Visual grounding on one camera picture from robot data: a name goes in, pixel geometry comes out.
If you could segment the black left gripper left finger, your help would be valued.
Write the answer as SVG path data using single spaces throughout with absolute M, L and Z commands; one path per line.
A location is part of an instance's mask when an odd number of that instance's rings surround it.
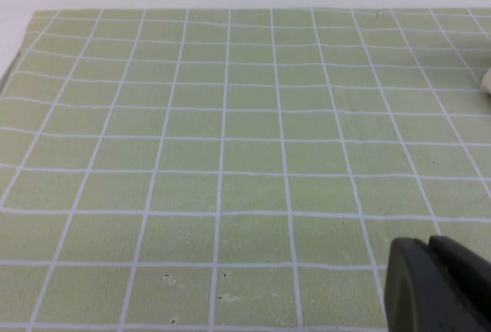
M 384 287 L 389 331 L 467 331 L 464 313 L 429 241 L 395 238 Z

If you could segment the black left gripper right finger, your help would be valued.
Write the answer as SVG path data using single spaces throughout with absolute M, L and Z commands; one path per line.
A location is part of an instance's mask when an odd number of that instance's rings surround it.
M 473 319 L 464 324 L 467 331 L 490 330 L 490 262 L 459 242 L 433 235 L 429 247 L 443 274 L 450 281 L 459 306 Z

